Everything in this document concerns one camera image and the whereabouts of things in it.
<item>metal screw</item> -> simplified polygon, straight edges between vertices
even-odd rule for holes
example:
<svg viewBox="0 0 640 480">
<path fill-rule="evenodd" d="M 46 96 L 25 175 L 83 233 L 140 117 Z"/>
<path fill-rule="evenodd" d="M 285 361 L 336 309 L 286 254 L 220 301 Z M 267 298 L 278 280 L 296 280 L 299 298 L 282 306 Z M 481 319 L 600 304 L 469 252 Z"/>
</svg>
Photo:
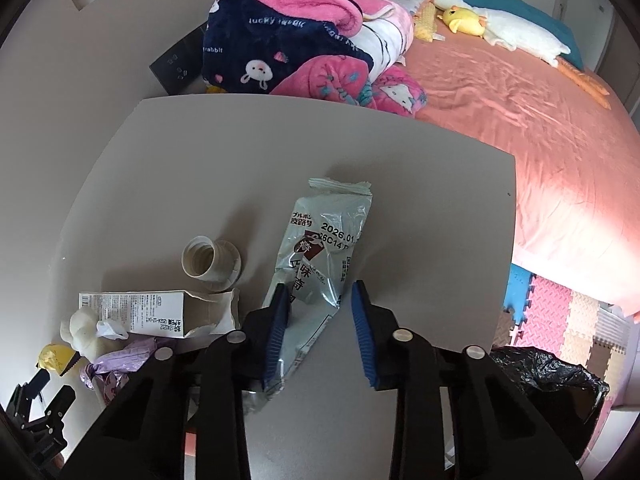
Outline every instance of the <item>metal screw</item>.
<svg viewBox="0 0 640 480">
<path fill-rule="evenodd" d="M 226 340 L 231 344 L 241 343 L 246 339 L 246 334 L 242 330 L 234 330 L 226 335 Z"/>
<path fill-rule="evenodd" d="M 411 341 L 414 338 L 414 334 L 405 328 L 399 328 L 394 332 L 394 339 L 396 341 L 401 341 L 406 343 L 407 341 Z"/>
<path fill-rule="evenodd" d="M 163 346 L 162 348 L 156 350 L 156 353 L 154 355 L 156 359 L 158 359 L 158 361 L 166 361 L 174 355 L 174 351 L 171 350 L 168 346 Z"/>
<path fill-rule="evenodd" d="M 486 355 L 486 352 L 479 346 L 472 345 L 466 349 L 466 354 L 472 359 L 482 359 Z"/>
</svg>

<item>teal pillow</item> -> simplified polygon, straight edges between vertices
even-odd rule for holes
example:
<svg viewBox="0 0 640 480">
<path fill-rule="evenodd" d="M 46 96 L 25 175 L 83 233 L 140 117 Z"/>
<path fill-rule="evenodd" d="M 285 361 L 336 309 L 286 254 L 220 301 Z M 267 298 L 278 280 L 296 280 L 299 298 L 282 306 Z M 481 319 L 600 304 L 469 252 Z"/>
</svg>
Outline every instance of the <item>teal pillow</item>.
<svg viewBox="0 0 640 480">
<path fill-rule="evenodd" d="M 472 7 L 483 7 L 485 9 L 497 9 L 510 12 L 516 16 L 520 16 L 525 20 L 529 20 L 542 28 L 546 28 L 558 40 L 562 41 L 571 49 L 571 54 L 561 54 L 569 63 L 578 70 L 584 70 L 584 63 L 580 56 L 580 50 L 575 43 L 574 35 L 571 29 L 563 22 L 555 20 L 548 14 L 542 12 L 535 7 L 526 4 L 522 0 L 464 0 Z"/>
</svg>

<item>black garbage bag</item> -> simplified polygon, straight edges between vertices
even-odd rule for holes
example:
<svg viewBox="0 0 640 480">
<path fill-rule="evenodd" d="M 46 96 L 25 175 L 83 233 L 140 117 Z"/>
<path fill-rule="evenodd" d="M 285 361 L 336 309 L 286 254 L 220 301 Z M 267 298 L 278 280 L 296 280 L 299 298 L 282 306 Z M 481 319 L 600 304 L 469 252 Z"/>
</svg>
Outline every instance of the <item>black garbage bag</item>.
<svg viewBox="0 0 640 480">
<path fill-rule="evenodd" d="M 584 366 L 533 346 L 493 348 L 491 357 L 578 460 L 591 439 L 609 385 Z"/>
</svg>

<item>plastic wrapper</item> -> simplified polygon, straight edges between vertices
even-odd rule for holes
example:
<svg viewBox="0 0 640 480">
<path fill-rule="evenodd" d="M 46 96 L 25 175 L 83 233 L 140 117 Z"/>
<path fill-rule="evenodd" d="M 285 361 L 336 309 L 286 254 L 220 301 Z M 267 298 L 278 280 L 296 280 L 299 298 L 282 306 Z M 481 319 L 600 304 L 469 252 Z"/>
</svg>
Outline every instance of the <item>plastic wrapper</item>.
<svg viewBox="0 0 640 480">
<path fill-rule="evenodd" d="M 328 321 L 340 307 L 342 290 L 371 207 L 370 184 L 344 184 L 312 178 L 314 194 L 293 208 L 278 251 L 275 273 L 264 300 L 268 305 L 276 285 L 291 292 L 291 313 L 285 332 L 278 375 L 265 395 L 245 394 L 244 405 L 257 410 L 279 392 L 302 362 Z"/>
<path fill-rule="evenodd" d="M 584 366 L 535 347 L 494 348 L 491 357 L 578 460 L 593 434 L 609 385 Z"/>
<path fill-rule="evenodd" d="M 129 381 L 128 374 L 137 372 L 158 349 L 156 338 L 149 337 L 130 343 L 122 350 L 110 352 L 89 363 L 80 371 L 80 380 L 90 390 L 96 390 L 105 405 Z"/>
</svg>

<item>pink bedsheet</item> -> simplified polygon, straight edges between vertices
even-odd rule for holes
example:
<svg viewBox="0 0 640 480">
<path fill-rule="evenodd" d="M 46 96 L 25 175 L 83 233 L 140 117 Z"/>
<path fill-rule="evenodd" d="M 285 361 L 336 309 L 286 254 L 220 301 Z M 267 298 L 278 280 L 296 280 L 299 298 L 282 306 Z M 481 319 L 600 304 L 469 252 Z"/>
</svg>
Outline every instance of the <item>pink bedsheet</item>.
<svg viewBox="0 0 640 480">
<path fill-rule="evenodd" d="M 604 109 L 521 50 L 438 32 L 405 55 L 428 97 L 416 118 L 515 156 L 513 263 L 639 312 L 640 135 L 622 103 L 611 92 Z"/>
</svg>

